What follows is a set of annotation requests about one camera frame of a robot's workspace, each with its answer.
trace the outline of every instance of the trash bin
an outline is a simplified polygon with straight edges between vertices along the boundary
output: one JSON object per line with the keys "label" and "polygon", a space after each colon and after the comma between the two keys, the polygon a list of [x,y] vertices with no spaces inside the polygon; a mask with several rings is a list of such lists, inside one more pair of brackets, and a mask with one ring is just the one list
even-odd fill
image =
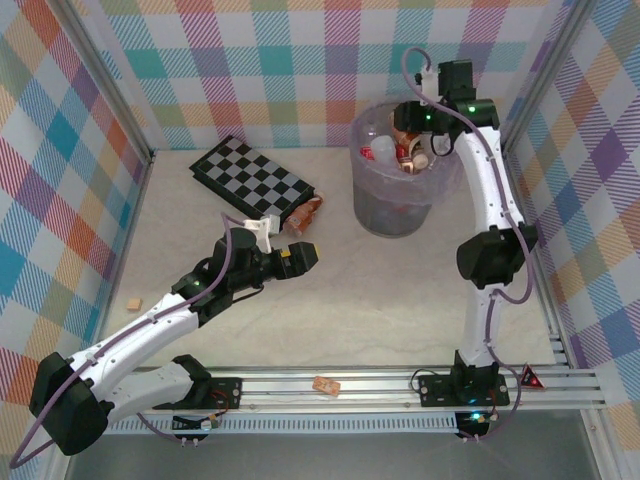
{"label": "trash bin", "polygon": [[[393,136],[389,114],[405,100],[389,99],[370,106],[353,120],[349,132],[356,218],[371,233],[391,238],[410,235],[420,228],[431,206],[458,188],[464,172],[455,154],[436,157],[417,175],[376,164],[361,155],[360,149],[369,146],[376,136]],[[423,145],[429,148],[428,137]]]}

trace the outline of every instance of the checkerboard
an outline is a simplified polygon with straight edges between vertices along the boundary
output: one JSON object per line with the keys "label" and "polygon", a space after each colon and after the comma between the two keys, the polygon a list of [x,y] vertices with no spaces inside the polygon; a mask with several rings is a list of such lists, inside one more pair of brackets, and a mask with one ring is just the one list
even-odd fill
{"label": "checkerboard", "polygon": [[196,180],[254,220],[272,214],[282,225],[313,197],[311,185],[231,135],[189,168]]}

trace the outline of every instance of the red triangle sticker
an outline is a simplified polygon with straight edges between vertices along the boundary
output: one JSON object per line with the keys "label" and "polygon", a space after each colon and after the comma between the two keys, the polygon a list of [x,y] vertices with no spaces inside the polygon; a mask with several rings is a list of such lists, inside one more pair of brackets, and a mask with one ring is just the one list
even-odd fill
{"label": "red triangle sticker", "polygon": [[540,381],[536,372],[533,371],[530,365],[525,365],[520,375],[520,385],[525,388],[538,388],[544,389],[544,385]]}

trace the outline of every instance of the purple cable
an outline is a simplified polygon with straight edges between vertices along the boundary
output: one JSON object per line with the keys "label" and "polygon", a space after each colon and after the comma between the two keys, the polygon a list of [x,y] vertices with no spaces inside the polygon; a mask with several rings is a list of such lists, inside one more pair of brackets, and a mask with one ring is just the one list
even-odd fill
{"label": "purple cable", "polygon": [[[161,311],[160,313],[156,314],[156,316],[155,316],[156,319],[164,317],[164,316],[168,315],[169,313],[175,312],[176,310],[180,310],[183,307],[186,307],[188,305],[191,305],[191,304],[197,302],[198,300],[200,300],[205,295],[208,295],[209,293],[211,293],[213,291],[213,289],[216,288],[218,286],[218,284],[222,281],[222,279],[224,278],[225,274],[227,273],[227,269],[229,268],[229,264],[231,263],[231,228],[229,226],[229,222],[232,222],[232,223],[235,223],[235,224],[238,224],[238,225],[243,225],[242,222],[240,222],[238,220],[235,220],[235,219],[233,219],[231,217],[228,217],[224,213],[222,214],[222,223],[224,224],[224,229],[225,229],[225,239],[227,241],[227,249],[226,249],[226,252],[225,252],[224,263],[222,264],[222,268],[220,269],[220,272],[218,273],[218,276],[213,281],[213,283],[211,285],[209,285],[209,287],[207,287],[204,291],[202,291],[198,295],[195,295],[194,297],[192,297],[192,298],[190,298],[188,300],[185,300],[182,303],[174,305],[173,307],[169,307],[169,308]],[[120,343],[124,338],[126,338],[129,335],[137,332],[142,327],[145,327],[145,326],[149,325],[152,322],[153,322],[153,320],[151,318],[146,318],[146,319],[142,320],[140,323],[137,323],[137,324],[133,325],[132,327],[128,328],[127,330],[124,330],[124,331],[120,332],[114,338],[112,338],[107,343],[105,343],[100,349],[98,349],[98,351],[94,354],[94,358],[98,359],[100,357],[103,357],[104,354],[109,349],[111,349],[114,345]],[[53,440],[50,440],[50,441],[44,443],[43,445],[39,446],[38,448],[36,448],[33,452],[29,453],[29,455],[27,455],[26,457],[20,458],[22,456],[22,454],[24,453],[24,451],[29,446],[29,443],[31,442],[31,440],[33,440],[33,437],[35,436],[36,431],[42,425],[42,422],[44,422],[44,419],[46,418],[46,416],[49,414],[49,412],[53,408],[53,405],[58,401],[58,399],[62,396],[62,394],[66,391],[66,389],[69,388],[69,386],[77,378],[79,378],[80,375],[82,375],[82,373],[84,373],[84,371],[87,370],[90,366],[91,366],[91,360],[87,360],[85,363],[83,363],[80,366],[80,368],[78,368],[75,372],[73,372],[69,376],[69,378],[67,378],[64,381],[64,383],[62,385],[60,385],[60,387],[51,396],[49,401],[46,403],[46,405],[44,406],[44,408],[42,409],[42,411],[40,412],[40,414],[36,418],[36,421],[33,423],[31,428],[29,429],[29,431],[25,435],[24,439],[22,440],[22,442],[18,446],[18,448],[16,450],[16,453],[11,458],[11,460],[9,462],[9,468],[10,469],[13,470],[13,469],[21,467],[22,465],[27,463],[33,457],[35,457],[36,455],[40,454],[47,447],[49,447],[50,445],[52,445],[54,443]]]}
{"label": "purple cable", "polygon": [[[516,234],[516,237],[518,238],[518,243],[520,244],[520,248],[524,253],[524,260],[527,268],[527,288],[525,289],[523,296],[521,298],[512,298],[502,290],[495,289],[492,292],[493,295],[491,297],[491,301],[489,302],[489,307],[487,308],[487,319],[485,322],[485,338],[484,338],[485,344],[487,345],[487,350],[491,355],[491,357],[493,358],[493,360],[500,367],[509,370],[509,372],[515,377],[516,385],[518,389],[518,392],[516,394],[516,400],[514,402],[513,408],[509,413],[509,416],[501,423],[500,427],[494,429],[491,433],[488,433],[483,437],[483,438],[487,438],[490,435],[494,434],[496,431],[498,431],[502,426],[506,425],[509,421],[511,421],[512,417],[518,410],[518,406],[520,405],[520,399],[522,398],[522,386],[520,385],[520,376],[518,375],[518,373],[515,371],[513,367],[506,365],[502,360],[500,360],[500,358],[498,357],[498,355],[496,354],[495,350],[491,345],[491,320],[493,317],[493,309],[496,303],[496,296],[500,295],[506,301],[515,305],[521,305],[524,302],[526,302],[531,296],[531,293],[533,292],[533,278],[534,278],[533,259],[531,258],[529,247],[527,246],[527,242],[525,241],[524,236],[522,235],[522,232],[518,228],[518,225],[516,224],[515,220],[511,216],[511,213],[509,212],[509,202],[507,201],[507,193],[504,188],[504,184],[502,183],[502,176],[500,175],[498,163],[491,149],[491,145],[489,145],[489,142],[484,137],[480,129],[477,126],[475,126],[471,120],[469,120],[467,117],[465,117],[461,113],[456,112],[451,108],[445,107],[444,105],[440,105],[438,102],[426,97],[422,93],[422,91],[417,87],[417,85],[414,84],[413,79],[411,78],[411,75],[409,74],[409,71],[407,69],[407,58],[409,57],[409,54],[411,52],[420,53],[427,60],[427,65],[429,66],[431,65],[431,57],[429,57],[429,54],[424,49],[420,47],[410,47],[407,50],[405,50],[404,54],[402,55],[402,75],[404,76],[404,79],[407,82],[407,85],[409,85],[409,88],[411,88],[413,93],[415,93],[418,96],[418,98],[423,100],[425,103],[427,103],[431,107],[435,108],[436,110],[440,110],[448,115],[451,115],[452,117],[460,120],[462,123],[468,126],[469,129],[473,133],[475,133],[476,136],[480,139],[482,146],[487,152],[487,157],[489,158],[489,161],[491,163],[491,168],[493,170],[493,175],[495,176],[495,179],[496,179],[496,185],[498,186],[498,193],[500,195],[500,202],[502,206],[503,215],[507,219],[507,222],[509,222],[509,226],[513,229],[514,233]],[[465,432],[461,431],[460,433],[465,437],[471,437]]]}

